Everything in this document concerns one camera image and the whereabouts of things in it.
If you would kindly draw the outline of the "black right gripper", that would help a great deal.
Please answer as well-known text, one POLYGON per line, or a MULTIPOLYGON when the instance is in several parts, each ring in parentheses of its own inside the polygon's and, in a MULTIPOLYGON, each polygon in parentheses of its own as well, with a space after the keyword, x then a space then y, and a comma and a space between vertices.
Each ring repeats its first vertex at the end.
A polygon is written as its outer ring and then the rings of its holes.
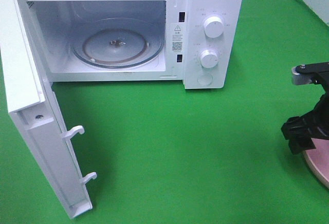
POLYGON ((281 132, 292 154, 315 149, 311 138, 328 140, 328 92, 324 93, 314 109, 304 117, 290 117, 281 132))

